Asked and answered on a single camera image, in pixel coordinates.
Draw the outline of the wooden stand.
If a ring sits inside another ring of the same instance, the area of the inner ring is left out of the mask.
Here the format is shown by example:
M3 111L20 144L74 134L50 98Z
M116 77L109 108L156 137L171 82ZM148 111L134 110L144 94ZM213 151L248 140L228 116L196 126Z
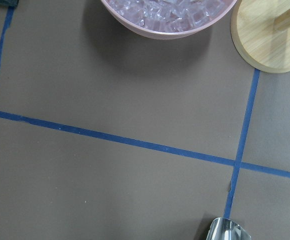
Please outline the wooden stand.
M230 31L241 57L266 73L290 72L290 0L239 0Z

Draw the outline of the pink bowl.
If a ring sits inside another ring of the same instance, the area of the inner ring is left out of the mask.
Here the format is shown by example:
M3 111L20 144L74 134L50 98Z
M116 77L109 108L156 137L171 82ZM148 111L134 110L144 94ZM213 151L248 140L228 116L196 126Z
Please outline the pink bowl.
M193 34L196 34L211 25L215 24L218 22L221 18L223 18L237 3L235 0L226 0L229 4L229 6L222 12L220 13L214 20L210 21L209 23L188 31L183 31L183 32L158 32L158 31L153 31L153 30L148 30L143 27L137 26L134 23L126 20L122 16L120 16L110 5L107 3L108 0L102 0L101 3L104 5L104 7L108 10L108 12L118 21L120 22L123 26L131 30L132 32L141 35L146 38L150 39L155 39L155 40L174 40L174 39L180 39L184 38L187 36L191 36Z

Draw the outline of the metal ice scoop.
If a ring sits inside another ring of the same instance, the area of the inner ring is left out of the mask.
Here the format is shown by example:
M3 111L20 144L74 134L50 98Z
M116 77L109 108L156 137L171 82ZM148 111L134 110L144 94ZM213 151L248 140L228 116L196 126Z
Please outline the metal ice scoop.
M247 231L235 221L218 217L215 218L208 230L206 240L251 240Z

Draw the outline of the ice cubes in pink bowl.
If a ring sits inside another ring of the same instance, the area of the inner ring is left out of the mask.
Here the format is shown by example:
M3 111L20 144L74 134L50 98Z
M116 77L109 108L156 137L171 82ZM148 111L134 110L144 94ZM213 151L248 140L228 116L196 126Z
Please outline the ice cubes in pink bowl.
M163 33L202 27L229 6L226 0L108 0L107 3L131 23Z

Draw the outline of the grey folded cloth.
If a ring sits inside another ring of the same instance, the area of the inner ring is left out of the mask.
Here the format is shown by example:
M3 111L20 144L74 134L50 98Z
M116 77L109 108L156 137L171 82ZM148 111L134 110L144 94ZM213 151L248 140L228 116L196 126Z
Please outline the grey folded cloth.
M5 7L17 7L19 4L19 0L0 0L0 6Z

